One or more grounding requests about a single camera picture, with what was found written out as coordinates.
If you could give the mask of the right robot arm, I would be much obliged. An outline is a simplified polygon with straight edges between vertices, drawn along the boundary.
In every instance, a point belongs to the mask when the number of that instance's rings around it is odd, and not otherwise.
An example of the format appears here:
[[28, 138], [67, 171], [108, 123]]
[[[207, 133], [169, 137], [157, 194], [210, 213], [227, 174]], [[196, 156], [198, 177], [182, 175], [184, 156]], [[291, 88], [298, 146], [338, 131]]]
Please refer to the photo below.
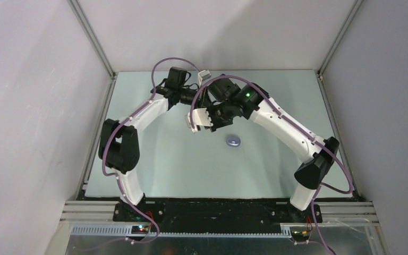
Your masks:
[[235, 117], [244, 117], [271, 132], [288, 146], [301, 161], [294, 173], [297, 186], [290, 197], [288, 216], [301, 222], [309, 215], [309, 207], [316, 198], [324, 177], [337, 163], [339, 142], [313, 133], [284, 111], [270, 94], [256, 83], [233, 75], [220, 75], [203, 83], [197, 96], [211, 93], [217, 104], [199, 105], [194, 98], [193, 118], [204, 111], [204, 119], [212, 131], [233, 123]]

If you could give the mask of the purple earbud charging case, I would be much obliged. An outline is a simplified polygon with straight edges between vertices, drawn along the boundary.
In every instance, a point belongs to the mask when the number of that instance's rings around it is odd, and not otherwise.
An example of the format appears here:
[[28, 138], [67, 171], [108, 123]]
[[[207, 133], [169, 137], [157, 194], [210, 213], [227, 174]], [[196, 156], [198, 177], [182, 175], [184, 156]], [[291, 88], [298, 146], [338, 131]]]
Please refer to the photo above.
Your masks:
[[236, 135], [228, 135], [226, 137], [226, 144], [230, 147], [239, 147], [241, 145], [241, 139], [240, 137], [236, 136]]

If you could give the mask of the white earbud charging case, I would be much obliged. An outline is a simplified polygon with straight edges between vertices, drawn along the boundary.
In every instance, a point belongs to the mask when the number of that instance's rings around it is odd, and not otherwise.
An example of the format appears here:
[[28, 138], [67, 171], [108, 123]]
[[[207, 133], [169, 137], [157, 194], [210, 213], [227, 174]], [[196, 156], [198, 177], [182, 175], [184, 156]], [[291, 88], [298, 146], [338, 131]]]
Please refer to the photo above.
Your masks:
[[190, 128], [191, 127], [191, 122], [190, 122], [190, 115], [189, 114], [185, 115], [185, 122], [186, 122], [188, 128]]

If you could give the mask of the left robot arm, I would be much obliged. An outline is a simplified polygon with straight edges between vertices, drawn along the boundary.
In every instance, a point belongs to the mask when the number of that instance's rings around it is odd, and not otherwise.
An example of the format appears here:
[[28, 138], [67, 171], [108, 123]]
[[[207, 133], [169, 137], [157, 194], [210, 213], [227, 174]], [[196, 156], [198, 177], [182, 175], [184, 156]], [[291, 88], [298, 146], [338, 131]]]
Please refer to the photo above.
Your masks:
[[104, 121], [98, 156], [105, 176], [114, 176], [123, 202], [129, 204], [126, 214], [133, 221], [141, 221], [147, 207], [140, 203], [144, 197], [136, 166], [140, 159], [139, 134], [155, 119], [165, 114], [178, 103], [190, 105], [197, 93], [186, 82], [191, 72], [172, 67], [168, 76], [155, 85], [149, 97], [131, 114], [121, 119], [108, 118]]

